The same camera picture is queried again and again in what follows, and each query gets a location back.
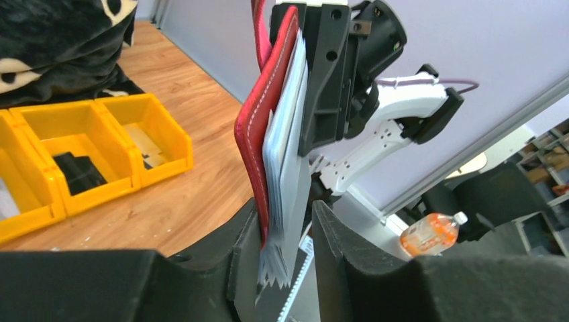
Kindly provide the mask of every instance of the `plastic bottle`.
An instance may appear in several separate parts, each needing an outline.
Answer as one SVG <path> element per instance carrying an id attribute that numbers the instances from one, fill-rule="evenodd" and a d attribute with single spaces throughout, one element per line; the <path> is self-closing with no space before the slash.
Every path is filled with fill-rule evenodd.
<path id="1" fill-rule="evenodd" d="M 454 216 L 431 213 L 401 234 L 401 247 L 411 257 L 437 255 L 456 243 L 458 226 L 467 221 L 468 218 L 463 212 Z"/>

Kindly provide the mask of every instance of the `ruler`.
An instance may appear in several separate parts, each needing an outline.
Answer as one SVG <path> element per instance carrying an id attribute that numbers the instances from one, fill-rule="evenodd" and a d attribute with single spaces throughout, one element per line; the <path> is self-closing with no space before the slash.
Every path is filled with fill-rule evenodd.
<path id="1" fill-rule="evenodd" d="M 291 307 L 293 306 L 297 294 L 299 293 L 299 289 L 302 286 L 304 278 L 306 277 L 306 273 L 308 273 L 308 268 L 310 267 L 310 264 L 312 264 L 312 261 L 314 260 L 314 246 L 312 242 L 312 237 L 306 235 L 302 239 L 299 249 L 306 253 L 306 258 L 304 259 L 299 275 L 297 276 L 297 279 L 295 280 L 291 292 L 289 293 L 289 297 L 287 298 L 287 301 L 284 302 L 284 306 L 282 307 L 282 311 L 278 316 L 277 322 L 286 322 L 286 318 L 289 316 L 289 312 L 291 311 Z"/>

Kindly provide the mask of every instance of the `wooden table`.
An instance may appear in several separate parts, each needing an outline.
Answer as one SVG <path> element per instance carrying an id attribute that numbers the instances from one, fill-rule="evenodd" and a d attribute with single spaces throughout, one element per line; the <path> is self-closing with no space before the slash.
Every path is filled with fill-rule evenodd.
<path id="1" fill-rule="evenodd" d="M 234 140 L 240 104 L 148 22 L 119 61 L 191 136 L 195 167 L 0 246 L 0 250 L 156 248 L 171 255 L 229 220 L 252 196 Z"/>

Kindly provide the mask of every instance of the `white stitching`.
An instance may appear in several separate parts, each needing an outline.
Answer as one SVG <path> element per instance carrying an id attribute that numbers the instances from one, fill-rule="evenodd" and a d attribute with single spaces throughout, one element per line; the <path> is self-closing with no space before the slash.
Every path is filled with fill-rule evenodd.
<path id="1" fill-rule="evenodd" d="M 294 15 L 293 18 L 292 18 L 292 20 L 291 20 L 291 23 L 290 23 L 290 25 L 289 25 L 289 28 L 288 28 L 288 30 L 287 30 L 287 34 L 286 34 L 286 36 L 284 37 L 284 44 L 287 43 L 287 40 L 288 40 L 288 38 L 289 38 L 289 34 L 290 34 L 290 32 L 291 32 L 291 28 L 292 28 L 292 26 L 293 26 L 293 24 L 294 24 L 294 22 L 295 22 L 296 20 L 297 20 L 297 16 Z M 278 65 L 280 64 L 280 61 L 281 61 L 281 58 L 282 58 L 282 53 L 283 53 L 284 51 L 285 51 L 285 46 L 283 45 L 282 48 L 280 49 L 280 54 L 278 55 L 278 60 L 276 61 L 276 66 L 274 67 L 274 69 L 273 69 L 273 71 L 272 71 L 272 75 L 270 75 L 270 79 L 268 80 L 268 84 L 267 84 L 267 86 L 265 87 L 265 90 L 264 90 L 264 92 L 263 92 L 263 95 L 262 95 L 261 98 L 259 99 L 259 103 L 257 103 L 257 106 L 255 106 L 255 109 L 253 110 L 253 115 L 251 115 L 251 120 L 249 120 L 249 125 L 247 126 L 247 138 L 250 138 L 251 125 L 253 124 L 253 120 L 255 119 L 255 115 L 257 114 L 257 110 L 259 110 L 259 106 L 260 106 L 261 103 L 263 102 L 263 99 L 265 98 L 265 94 L 266 94 L 266 92 L 268 91 L 268 88 L 270 87 L 270 84 L 271 84 L 271 82 L 272 82 L 272 79 L 274 78 L 274 74 L 276 73 L 276 70 L 278 69 Z M 247 144 L 249 145 L 249 150 L 248 150 L 248 152 L 249 152 L 249 157 L 250 157 L 251 159 L 253 159 L 253 163 L 254 163 L 254 165 L 255 165 L 255 169 L 257 170 L 257 175 L 258 175 L 259 177 L 261 177 L 261 170 L 259 169 L 259 165 L 258 165 L 259 162 L 257 162 L 257 161 L 255 160 L 255 157 L 253 156 L 253 152 L 252 152 L 252 151 L 253 151 L 253 146 L 252 146 L 252 144 L 251 144 L 251 140 L 247 140 Z M 265 186 L 264 186 L 263 184 L 261 184 L 261 193 L 262 193 L 263 203 L 268 206 L 268 201 L 266 200 Z"/>

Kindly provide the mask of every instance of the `bottle cap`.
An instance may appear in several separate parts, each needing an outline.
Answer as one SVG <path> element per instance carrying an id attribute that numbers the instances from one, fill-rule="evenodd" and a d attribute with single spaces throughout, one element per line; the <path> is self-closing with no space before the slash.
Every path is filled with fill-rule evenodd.
<path id="1" fill-rule="evenodd" d="M 468 217 L 466 216 L 465 213 L 463 213 L 462 211 L 459 213 L 456 213 L 454 215 L 454 220 L 456 220 L 456 222 L 458 222 L 458 225 L 463 225 L 468 221 Z"/>

